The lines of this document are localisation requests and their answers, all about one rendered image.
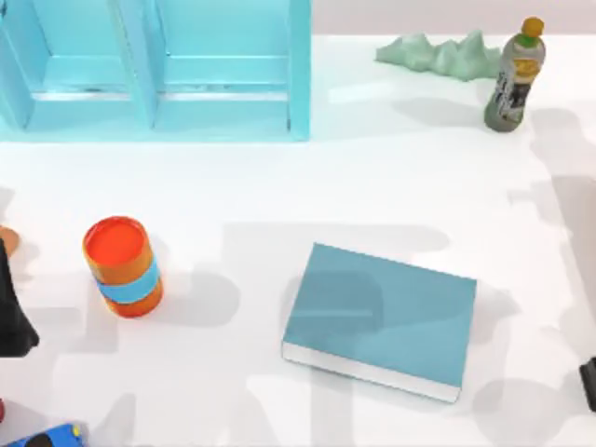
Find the teal blue book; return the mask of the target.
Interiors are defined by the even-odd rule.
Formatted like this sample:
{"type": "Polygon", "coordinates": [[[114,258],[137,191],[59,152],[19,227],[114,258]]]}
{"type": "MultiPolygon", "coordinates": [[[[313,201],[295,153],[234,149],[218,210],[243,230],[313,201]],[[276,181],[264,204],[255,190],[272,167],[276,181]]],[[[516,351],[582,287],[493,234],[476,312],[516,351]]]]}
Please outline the teal blue book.
{"type": "Polygon", "coordinates": [[[454,403],[477,282],[316,243],[281,342],[285,360],[454,403]]]}

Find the light blue rack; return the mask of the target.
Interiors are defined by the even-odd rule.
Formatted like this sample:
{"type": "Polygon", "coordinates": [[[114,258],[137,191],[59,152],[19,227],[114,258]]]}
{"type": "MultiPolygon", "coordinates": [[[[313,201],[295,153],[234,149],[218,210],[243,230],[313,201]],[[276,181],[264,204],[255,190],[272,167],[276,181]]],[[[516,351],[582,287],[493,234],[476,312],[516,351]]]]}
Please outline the light blue rack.
{"type": "Polygon", "coordinates": [[[310,135],[312,0],[0,0],[0,142],[310,135]]]}

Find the orange can with blue band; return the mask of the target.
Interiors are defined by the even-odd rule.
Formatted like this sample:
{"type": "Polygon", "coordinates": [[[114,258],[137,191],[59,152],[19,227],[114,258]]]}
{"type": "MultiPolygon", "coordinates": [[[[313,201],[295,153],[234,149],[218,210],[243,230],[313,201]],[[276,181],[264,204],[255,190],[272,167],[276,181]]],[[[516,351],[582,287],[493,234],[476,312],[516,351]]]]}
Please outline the orange can with blue band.
{"type": "Polygon", "coordinates": [[[160,304],[160,271],[139,221],[126,216],[102,219],[86,232],[82,249],[101,295],[118,316],[139,318],[160,304]]]}

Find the grey bottle with orange cap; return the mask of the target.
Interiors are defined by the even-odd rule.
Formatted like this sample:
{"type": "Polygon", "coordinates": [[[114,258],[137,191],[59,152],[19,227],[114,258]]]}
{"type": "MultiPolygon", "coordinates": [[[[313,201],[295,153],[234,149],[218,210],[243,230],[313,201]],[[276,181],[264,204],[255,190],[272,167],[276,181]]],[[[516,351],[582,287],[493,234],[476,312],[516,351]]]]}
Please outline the grey bottle with orange cap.
{"type": "Polygon", "coordinates": [[[526,100],[546,58],[543,31],[544,22],[529,17],[505,44],[494,92],[484,109],[488,128],[511,132],[521,124],[526,100]]]}

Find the pale green crumpled cloth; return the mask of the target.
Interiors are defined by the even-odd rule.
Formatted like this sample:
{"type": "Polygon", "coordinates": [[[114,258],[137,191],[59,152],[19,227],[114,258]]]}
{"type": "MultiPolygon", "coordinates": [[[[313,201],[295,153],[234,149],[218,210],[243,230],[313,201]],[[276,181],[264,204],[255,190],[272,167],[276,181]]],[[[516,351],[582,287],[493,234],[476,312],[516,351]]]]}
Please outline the pale green crumpled cloth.
{"type": "Polygon", "coordinates": [[[464,82],[497,78],[500,58],[501,49],[485,46],[480,30],[470,32],[459,41],[448,39],[437,45],[425,34],[406,34],[375,51],[378,62],[464,82]]]}

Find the blue toy car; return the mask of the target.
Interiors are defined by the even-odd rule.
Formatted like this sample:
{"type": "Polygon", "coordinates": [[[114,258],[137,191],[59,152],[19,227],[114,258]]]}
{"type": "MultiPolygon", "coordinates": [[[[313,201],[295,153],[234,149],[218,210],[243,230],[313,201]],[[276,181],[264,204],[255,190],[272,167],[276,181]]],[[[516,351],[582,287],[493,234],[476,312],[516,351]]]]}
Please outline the blue toy car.
{"type": "Polygon", "coordinates": [[[62,424],[0,447],[87,447],[87,444],[79,425],[62,424]]]}

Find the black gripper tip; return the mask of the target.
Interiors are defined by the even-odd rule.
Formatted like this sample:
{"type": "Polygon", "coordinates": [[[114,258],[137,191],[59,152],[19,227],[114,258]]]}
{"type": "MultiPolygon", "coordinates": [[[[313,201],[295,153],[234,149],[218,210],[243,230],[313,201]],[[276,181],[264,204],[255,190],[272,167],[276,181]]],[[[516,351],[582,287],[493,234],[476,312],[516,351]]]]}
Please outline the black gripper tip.
{"type": "Polygon", "coordinates": [[[23,358],[40,338],[15,293],[7,250],[0,238],[0,359],[23,358]]]}
{"type": "Polygon", "coordinates": [[[589,409],[596,413],[596,357],[580,365],[579,374],[589,409]]]}

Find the small orange round object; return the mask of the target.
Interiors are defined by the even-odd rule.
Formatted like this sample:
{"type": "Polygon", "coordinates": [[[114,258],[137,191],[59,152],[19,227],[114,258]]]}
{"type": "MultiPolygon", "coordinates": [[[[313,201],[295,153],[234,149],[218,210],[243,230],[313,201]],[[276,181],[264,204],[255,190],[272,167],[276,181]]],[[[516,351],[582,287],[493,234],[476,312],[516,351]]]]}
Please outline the small orange round object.
{"type": "Polygon", "coordinates": [[[7,256],[10,257],[20,244],[19,234],[9,227],[0,225],[0,238],[4,242],[7,256]]]}

